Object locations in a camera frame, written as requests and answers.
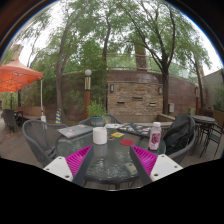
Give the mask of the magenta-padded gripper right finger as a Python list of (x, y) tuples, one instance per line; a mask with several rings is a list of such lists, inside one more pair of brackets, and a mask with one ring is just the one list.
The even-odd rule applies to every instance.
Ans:
[(129, 152), (143, 185), (148, 185), (182, 169), (165, 154), (155, 155), (134, 145), (130, 146)]

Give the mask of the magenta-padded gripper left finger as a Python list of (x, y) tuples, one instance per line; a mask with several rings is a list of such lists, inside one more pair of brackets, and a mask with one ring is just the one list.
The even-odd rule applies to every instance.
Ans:
[(93, 146), (89, 145), (67, 157), (58, 156), (44, 170), (81, 186), (92, 157)]

